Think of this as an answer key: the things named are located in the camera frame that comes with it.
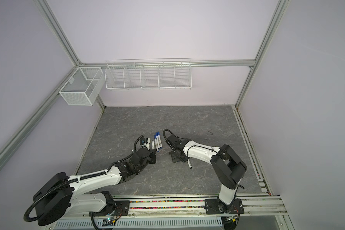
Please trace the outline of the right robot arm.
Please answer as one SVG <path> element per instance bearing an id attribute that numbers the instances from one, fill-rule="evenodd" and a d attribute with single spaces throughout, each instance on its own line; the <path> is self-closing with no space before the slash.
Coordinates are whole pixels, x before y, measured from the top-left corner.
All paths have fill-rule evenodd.
<path id="1" fill-rule="evenodd" d="M 198 159 L 210 164 L 221 182 L 219 204 L 226 209 L 232 206 L 238 188 L 244 188 L 240 181 L 247 171 L 247 165 L 229 145 L 212 147 L 191 139 L 181 139 L 174 134 L 165 141 L 172 150 L 170 154 L 174 163 L 183 162 L 192 167 L 190 159 Z"/>

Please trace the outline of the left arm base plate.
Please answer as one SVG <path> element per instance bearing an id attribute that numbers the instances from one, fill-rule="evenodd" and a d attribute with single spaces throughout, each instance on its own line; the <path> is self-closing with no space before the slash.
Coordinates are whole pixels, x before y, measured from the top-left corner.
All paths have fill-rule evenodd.
<path id="1" fill-rule="evenodd" d="M 127 216 L 129 212 L 130 201 L 119 200 L 115 201 L 113 205 L 107 204 L 101 211 L 94 212 L 94 217 L 106 217 L 106 216 Z"/>

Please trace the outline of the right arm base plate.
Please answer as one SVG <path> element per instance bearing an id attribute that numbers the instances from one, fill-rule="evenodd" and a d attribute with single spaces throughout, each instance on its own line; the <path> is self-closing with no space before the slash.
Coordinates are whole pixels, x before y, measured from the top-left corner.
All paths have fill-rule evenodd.
<path id="1" fill-rule="evenodd" d="M 229 205 L 219 198 L 205 199 L 204 208 L 209 215 L 213 214 L 244 214 L 242 200 L 235 198 Z"/>

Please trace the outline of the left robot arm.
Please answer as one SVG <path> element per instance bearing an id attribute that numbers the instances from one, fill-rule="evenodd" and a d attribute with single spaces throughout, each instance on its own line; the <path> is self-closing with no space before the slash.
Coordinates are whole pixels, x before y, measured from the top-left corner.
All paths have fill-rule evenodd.
<path id="1" fill-rule="evenodd" d="M 90 217 L 117 215 L 119 207 L 110 192 L 91 192 L 133 179 L 147 165 L 156 163 L 156 152 L 156 149 L 140 148 L 105 170 L 72 176 L 65 172 L 56 174 L 34 195 L 33 203 L 24 213 L 24 221 L 46 226 L 64 215 L 85 212 Z"/>

